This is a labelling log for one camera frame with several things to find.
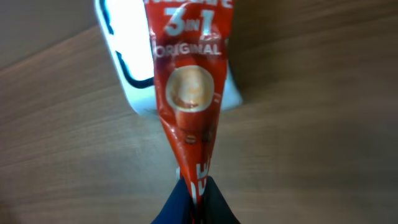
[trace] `wooden table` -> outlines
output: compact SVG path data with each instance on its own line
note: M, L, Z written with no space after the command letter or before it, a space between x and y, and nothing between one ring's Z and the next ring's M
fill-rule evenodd
M397 27L393 0L236 3L210 175L242 223L398 223ZM176 166L98 26L0 71L0 223L150 223Z

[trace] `wood grain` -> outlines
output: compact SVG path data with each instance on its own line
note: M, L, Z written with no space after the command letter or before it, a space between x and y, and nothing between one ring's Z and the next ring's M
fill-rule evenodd
M398 4L238 1L246 103L210 174L242 223L397 223ZM150 223L175 185L98 27L0 71L0 223Z

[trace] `red packaging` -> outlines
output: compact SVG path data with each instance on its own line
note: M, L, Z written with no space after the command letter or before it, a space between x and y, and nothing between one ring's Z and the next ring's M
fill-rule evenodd
M160 120L200 208L215 143L233 0L145 0Z

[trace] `white container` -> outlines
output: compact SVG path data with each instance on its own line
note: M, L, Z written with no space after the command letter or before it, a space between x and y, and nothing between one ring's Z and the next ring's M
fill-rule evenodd
M157 118L154 62L144 2L95 0L95 9L129 104L137 114ZM242 102L228 66L221 109L232 109Z

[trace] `wooden surface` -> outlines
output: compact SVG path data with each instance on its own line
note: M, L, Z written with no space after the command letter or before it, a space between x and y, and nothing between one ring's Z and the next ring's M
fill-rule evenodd
M242 223L398 223L397 27L391 0L237 2L210 175ZM1 224L150 223L176 166L98 27L0 71Z

